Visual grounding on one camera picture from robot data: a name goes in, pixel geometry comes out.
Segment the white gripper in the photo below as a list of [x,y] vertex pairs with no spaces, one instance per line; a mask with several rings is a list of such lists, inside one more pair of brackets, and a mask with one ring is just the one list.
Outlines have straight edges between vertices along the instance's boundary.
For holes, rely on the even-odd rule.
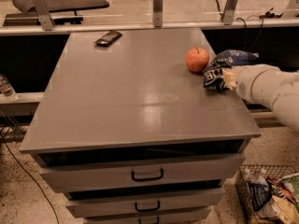
[[235,89],[240,98],[249,103],[254,103],[252,87],[257,77],[264,71],[263,64],[240,66],[238,72],[234,69],[223,68],[222,78],[229,90]]

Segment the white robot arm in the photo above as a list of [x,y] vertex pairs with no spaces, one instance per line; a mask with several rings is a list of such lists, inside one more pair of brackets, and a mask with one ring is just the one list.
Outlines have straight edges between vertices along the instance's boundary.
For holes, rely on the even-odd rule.
[[226,87],[243,100],[272,111],[284,126],[299,132],[299,72],[268,64],[223,68]]

